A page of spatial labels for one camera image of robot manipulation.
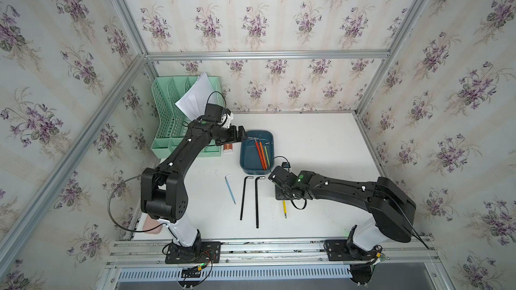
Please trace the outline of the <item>orange hex key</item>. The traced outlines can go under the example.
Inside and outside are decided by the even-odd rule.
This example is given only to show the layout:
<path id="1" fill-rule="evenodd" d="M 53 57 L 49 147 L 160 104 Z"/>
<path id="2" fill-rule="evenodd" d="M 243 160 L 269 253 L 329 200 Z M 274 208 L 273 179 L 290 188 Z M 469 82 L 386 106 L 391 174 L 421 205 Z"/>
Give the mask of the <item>orange hex key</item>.
<path id="1" fill-rule="evenodd" d="M 261 162 L 262 169 L 265 171 L 265 170 L 267 170 L 267 161 L 266 161 L 266 158 L 265 158 L 265 153 L 264 153 L 264 150 L 263 150 L 263 146 L 262 146 L 262 144 L 261 144 L 261 142 L 260 142 L 260 140 L 258 138 L 255 139 L 255 147 L 256 147 L 258 155 L 259 155 L 259 159 L 260 159 L 260 162 Z"/>

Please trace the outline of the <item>yellow hex key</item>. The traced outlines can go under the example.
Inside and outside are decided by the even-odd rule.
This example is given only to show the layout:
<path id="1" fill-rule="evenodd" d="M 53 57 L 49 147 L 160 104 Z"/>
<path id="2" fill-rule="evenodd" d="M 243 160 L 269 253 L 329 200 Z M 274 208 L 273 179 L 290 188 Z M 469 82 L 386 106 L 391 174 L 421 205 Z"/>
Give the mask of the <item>yellow hex key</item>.
<path id="1" fill-rule="evenodd" d="M 284 218 L 287 219 L 288 218 L 288 213 L 287 213 L 287 207 L 286 207 L 286 201 L 285 200 L 282 200 L 282 209 L 283 209 L 283 213 L 284 213 Z"/>

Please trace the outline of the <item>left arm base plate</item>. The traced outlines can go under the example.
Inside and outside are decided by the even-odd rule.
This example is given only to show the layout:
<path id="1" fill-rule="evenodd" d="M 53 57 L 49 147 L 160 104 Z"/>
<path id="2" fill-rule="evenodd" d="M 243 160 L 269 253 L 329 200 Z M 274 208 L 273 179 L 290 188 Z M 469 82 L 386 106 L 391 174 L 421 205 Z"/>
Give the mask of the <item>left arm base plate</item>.
<path id="1" fill-rule="evenodd" d="M 221 242 L 205 242 L 193 245 L 193 247 L 182 247 L 175 243 L 163 247 L 166 264 L 194 264 L 194 263 L 219 263 Z"/>

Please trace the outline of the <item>lime green hex key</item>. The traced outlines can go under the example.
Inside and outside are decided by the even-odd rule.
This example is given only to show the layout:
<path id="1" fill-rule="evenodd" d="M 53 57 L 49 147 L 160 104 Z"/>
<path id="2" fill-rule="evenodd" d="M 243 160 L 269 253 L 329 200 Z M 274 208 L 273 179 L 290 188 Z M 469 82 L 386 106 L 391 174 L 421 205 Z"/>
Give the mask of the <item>lime green hex key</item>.
<path id="1" fill-rule="evenodd" d="M 270 157 L 269 157 L 269 153 L 268 153 L 268 149 L 267 149 L 267 144 L 265 142 L 262 142 L 261 143 L 261 147 L 263 149 L 263 155 L 264 155 L 264 158 L 265 158 L 265 163 L 267 165 L 267 168 L 269 169 L 270 168 Z"/>

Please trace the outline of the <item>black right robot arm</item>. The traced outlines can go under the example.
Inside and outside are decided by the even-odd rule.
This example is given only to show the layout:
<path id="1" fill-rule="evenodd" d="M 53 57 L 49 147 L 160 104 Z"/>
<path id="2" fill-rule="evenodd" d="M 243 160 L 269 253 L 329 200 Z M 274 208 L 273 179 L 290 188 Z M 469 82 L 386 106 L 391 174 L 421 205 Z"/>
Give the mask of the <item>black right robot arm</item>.
<path id="1" fill-rule="evenodd" d="M 327 200 L 362 209 L 372 217 L 353 227 L 349 246 L 372 251 L 386 240 L 409 243 L 415 235 L 415 202 L 386 177 L 355 182 L 301 171 L 298 175 L 277 166 L 268 179 L 282 194 L 279 200 Z"/>

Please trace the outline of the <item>long black hex key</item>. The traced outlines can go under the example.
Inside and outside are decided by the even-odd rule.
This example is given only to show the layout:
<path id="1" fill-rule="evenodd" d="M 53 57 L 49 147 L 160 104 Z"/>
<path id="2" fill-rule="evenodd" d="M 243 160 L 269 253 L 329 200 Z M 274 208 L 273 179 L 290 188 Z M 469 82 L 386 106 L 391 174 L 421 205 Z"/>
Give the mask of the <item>long black hex key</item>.
<path id="1" fill-rule="evenodd" d="M 265 180 L 265 176 L 259 176 L 255 179 L 255 227 L 259 229 L 259 182 Z"/>

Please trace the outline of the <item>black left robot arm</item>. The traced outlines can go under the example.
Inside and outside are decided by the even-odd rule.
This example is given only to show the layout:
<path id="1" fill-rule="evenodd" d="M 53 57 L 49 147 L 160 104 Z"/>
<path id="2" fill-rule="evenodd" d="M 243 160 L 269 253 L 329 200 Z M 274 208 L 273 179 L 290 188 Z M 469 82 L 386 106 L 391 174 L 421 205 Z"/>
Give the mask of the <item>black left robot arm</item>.
<path id="1" fill-rule="evenodd" d="M 205 147 L 243 142 L 247 132 L 243 126 L 224 127 L 214 120 L 200 117 L 188 124 L 185 136 L 174 151 L 156 168 L 147 168 L 141 177 L 141 210 L 153 220 L 164 223 L 175 243 L 193 248 L 200 240 L 186 212 L 188 193 L 185 177 Z"/>

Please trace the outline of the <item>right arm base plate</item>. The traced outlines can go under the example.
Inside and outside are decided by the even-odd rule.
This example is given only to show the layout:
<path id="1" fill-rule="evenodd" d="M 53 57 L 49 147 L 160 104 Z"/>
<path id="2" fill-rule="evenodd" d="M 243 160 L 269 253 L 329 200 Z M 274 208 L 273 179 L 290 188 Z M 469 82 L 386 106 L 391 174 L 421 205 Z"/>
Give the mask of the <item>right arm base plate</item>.
<path id="1" fill-rule="evenodd" d="M 375 262 L 383 252 L 380 245 L 374 246 L 370 251 L 365 251 L 348 239 L 325 240 L 323 248 L 330 261 Z"/>

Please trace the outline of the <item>red hex key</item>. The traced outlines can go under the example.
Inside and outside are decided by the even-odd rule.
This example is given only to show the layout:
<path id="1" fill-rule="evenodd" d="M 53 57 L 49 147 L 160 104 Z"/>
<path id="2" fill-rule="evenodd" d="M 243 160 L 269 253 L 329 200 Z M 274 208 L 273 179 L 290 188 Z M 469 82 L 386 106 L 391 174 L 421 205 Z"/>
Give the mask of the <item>red hex key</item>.
<path id="1" fill-rule="evenodd" d="M 266 170 L 267 169 L 267 165 L 265 163 L 265 158 L 264 158 L 264 155 L 263 155 L 263 150 L 262 150 L 262 147 L 259 144 L 259 140 L 257 138 L 254 138 L 254 137 L 251 137 L 250 140 L 254 141 L 254 143 L 255 143 L 255 147 L 257 149 L 257 153 L 258 153 L 258 157 L 259 157 L 262 169 Z"/>

